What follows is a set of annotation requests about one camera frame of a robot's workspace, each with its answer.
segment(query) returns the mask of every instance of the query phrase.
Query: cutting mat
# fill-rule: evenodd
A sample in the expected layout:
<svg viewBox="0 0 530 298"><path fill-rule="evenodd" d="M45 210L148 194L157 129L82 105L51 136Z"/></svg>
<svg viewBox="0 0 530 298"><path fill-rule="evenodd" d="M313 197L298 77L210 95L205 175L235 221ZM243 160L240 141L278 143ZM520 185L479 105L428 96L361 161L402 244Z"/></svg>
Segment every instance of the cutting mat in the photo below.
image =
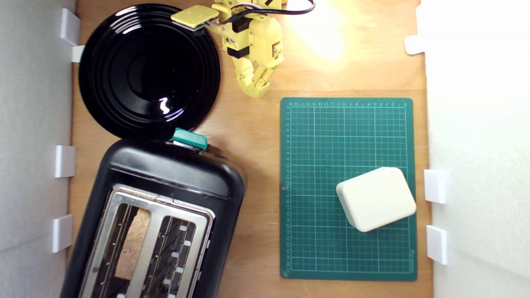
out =
<svg viewBox="0 0 530 298"><path fill-rule="evenodd" d="M339 182L382 166L400 168L416 197L411 99L282 99L283 278L417 279L416 215L362 233L348 224L335 192Z"/></svg>

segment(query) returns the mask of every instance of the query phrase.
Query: black plate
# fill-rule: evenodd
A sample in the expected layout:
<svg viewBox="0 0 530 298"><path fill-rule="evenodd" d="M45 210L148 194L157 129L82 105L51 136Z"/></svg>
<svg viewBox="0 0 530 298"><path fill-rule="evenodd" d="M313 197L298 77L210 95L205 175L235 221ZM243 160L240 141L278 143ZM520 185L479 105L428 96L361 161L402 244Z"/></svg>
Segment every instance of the black plate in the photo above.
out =
<svg viewBox="0 0 530 298"><path fill-rule="evenodd" d="M86 43L79 65L90 114L121 137L169 139L195 128L214 104L219 57L206 32L178 27L180 9L142 4L108 17Z"/></svg>

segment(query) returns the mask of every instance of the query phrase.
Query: metal toaster grill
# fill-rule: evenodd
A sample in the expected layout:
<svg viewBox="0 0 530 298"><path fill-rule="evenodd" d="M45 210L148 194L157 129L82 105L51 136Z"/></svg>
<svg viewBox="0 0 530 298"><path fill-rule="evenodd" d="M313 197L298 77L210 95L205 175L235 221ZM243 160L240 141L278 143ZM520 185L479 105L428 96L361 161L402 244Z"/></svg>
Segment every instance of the metal toaster grill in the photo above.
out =
<svg viewBox="0 0 530 298"><path fill-rule="evenodd" d="M139 209L150 212L130 280L115 276L127 232ZM192 297L209 245L213 211L117 185L109 195L87 264L82 298Z"/></svg>

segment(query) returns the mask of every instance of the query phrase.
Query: cable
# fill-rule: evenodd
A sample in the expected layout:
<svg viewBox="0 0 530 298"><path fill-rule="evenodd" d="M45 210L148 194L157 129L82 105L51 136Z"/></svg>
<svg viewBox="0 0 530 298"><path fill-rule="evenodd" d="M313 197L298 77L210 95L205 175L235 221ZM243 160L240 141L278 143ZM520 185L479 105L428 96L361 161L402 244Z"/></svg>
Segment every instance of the cable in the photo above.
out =
<svg viewBox="0 0 530 298"><path fill-rule="evenodd" d="M254 4L254 3L239 3L239 4L234 5L232 8L236 8L236 7L240 7L240 6L252 7L252 8L257 9L257 10L261 9L261 6L259 6L258 4ZM219 26L223 26L224 25L224 23L214 23L214 22L210 22L210 21L208 21L207 23L208 23L208 25L213 26L213 27L219 27Z"/></svg>
<svg viewBox="0 0 530 298"><path fill-rule="evenodd" d="M287 15L300 15L300 14L306 14L308 12L311 12L313 9L315 9L315 0L307 0L309 3L311 3L311 7L301 10L301 11L288 11L288 10L272 10L272 9L263 9L263 8L253 8L248 9L245 11L242 11L240 13L234 14L233 16L226 19L226 21L219 23L219 25L225 25L227 23L234 22L236 20L239 20L240 18L244 17L245 15L249 13L261 13L261 14L287 14Z"/></svg>

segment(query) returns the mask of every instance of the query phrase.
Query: white wall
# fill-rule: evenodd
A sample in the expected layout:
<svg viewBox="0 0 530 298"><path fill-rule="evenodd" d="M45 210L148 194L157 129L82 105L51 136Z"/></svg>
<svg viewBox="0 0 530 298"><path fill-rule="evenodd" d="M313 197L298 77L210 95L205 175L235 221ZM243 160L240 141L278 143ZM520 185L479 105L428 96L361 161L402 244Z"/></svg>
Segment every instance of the white wall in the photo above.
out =
<svg viewBox="0 0 530 298"><path fill-rule="evenodd" d="M430 166L449 172L435 298L530 297L527 1L423 0Z"/></svg>
<svg viewBox="0 0 530 298"><path fill-rule="evenodd" d="M54 178L55 145L69 145L71 47L61 8L75 0L0 4L0 297L59 295L65 253L51 253L52 220L67 212Z"/></svg>

